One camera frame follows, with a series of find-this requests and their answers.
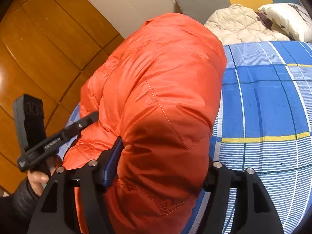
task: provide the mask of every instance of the black leather cuff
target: black leather cuff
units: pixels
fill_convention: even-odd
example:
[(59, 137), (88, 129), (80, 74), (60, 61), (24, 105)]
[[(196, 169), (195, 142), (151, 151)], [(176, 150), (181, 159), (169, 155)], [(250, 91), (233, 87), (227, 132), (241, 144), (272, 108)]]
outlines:
[(13, 193), (13, 205), (22, 221), (30, 223), (38, 200), (39, 196), (32, 190), (28, 179), (24, 179)]

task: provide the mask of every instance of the silver screw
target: silver screw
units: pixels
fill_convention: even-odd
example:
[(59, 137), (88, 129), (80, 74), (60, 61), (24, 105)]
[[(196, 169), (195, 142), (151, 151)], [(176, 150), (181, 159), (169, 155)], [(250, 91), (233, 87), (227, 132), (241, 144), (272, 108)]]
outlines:
[(249, 174), (254, 174), (255, 170), (253, 168), (247, 168), (246, 172), (249, 173)]
[(91, 161), (89, 161), (88, 165), (91, 166), (91, 167), (96, 166), (97, 165), (97, 161), (96, 160), (91, 160)]
[(222, 166), (223, 166), (223, 164), (221, 163), (221, 162), (213, 162), (213, 166), (215, 167), (215, 168), (221, 168)]
[(57, 168), (57, 173), (62, 173), (63, 171), (65, 171), (65, 168), (63, 166)]

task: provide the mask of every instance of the orange jacket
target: orange jacket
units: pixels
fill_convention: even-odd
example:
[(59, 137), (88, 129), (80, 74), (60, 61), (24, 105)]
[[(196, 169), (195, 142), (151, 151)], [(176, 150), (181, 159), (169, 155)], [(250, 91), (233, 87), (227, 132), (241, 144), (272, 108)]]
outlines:
[(80, 115), (99, 110), (99, 122), (82, 131), (63, 165), (79, 168), (122, 136), (118, 177), (104, 195), (116, 234), (183, 230), (207, 174), (225, 65), (216, 36), (170, 13), (147, 21), (82, 87)]

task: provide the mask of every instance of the wooden floor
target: wooden floor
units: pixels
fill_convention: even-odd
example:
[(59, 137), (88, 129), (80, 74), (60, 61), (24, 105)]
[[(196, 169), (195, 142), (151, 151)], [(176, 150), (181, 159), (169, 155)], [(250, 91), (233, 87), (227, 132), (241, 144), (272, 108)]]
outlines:
[(24, 178), (13, 101), (41, 98), (47, 135), (60, 130), (79, 91), (124, 39), (88, 0), (15, 0), (0, 23), (0, 186)]

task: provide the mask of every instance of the quilted cream blanket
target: quilted cream blanket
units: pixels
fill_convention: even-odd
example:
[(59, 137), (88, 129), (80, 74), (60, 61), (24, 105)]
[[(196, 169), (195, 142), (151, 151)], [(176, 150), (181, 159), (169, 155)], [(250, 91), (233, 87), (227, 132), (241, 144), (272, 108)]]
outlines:
[(289, 40), (282, 30), (267, 29), (260, 17), (250, 8), (233, 4), (229, 8), (216, 10), (205, 23), (223, 45)]

